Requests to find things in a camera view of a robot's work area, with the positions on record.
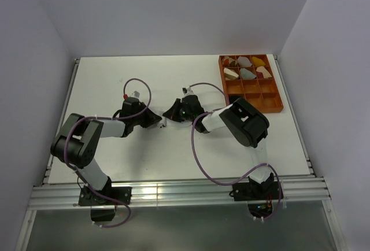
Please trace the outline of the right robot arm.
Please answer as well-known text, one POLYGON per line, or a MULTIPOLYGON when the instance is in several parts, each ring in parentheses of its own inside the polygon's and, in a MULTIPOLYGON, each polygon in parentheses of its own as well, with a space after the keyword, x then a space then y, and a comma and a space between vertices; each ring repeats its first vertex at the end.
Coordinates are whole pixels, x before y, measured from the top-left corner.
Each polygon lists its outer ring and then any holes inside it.
POLYGON ((274 182, 274 174, 268 166, 267 142, 269 121, 252 104, 238 98, 225 108, 213 112, 204 111, 198 97, 189 95, 177 99, 162 114, 168 120, 178 123, 192 123, 192 134, 198 131, 208 134, 219 128, 227 128, 234 138, 250 152, 253 170, 248 175, 253 197, 262 199, 274 182))

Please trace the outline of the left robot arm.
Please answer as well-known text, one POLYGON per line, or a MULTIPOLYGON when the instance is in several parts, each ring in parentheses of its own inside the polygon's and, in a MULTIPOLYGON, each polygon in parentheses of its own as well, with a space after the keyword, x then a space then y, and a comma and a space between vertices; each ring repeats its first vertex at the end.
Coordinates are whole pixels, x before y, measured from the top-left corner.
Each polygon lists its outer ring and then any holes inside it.
POLYGON ((85 117, 77 113, 69 115, 55 136, 50 153, 72 169, 84 182, 82 194, 95 204, 115 202, 121 204, 112 180, 95 160, 101 138, 126 138, 136 126, 150 128, 162 117, 154 113, 137 97, 128 97, 113 117, 85 117))

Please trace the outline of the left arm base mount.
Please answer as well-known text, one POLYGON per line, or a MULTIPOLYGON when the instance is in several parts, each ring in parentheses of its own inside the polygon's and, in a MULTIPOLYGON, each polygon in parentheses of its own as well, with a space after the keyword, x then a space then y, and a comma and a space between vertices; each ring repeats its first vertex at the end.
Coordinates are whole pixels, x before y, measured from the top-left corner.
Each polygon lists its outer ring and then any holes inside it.
POLYGON ((129 205, 132 187, 112 187, 108 192, 93 192, 88 187, 83 187, 78 200, 79 206, 104 206, 104 205, 129 205))

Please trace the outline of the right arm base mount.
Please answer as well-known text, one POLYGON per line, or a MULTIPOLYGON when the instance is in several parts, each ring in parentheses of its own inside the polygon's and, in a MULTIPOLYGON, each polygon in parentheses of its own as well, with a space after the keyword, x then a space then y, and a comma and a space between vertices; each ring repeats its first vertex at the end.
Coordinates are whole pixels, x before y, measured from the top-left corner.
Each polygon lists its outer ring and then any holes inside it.
POLYGON ((234 201, 267 201, 283 199, 284 197, 278 182, 272 182, 267 187, 258 183, 236 183, 232 185, 229 196, 234 201))

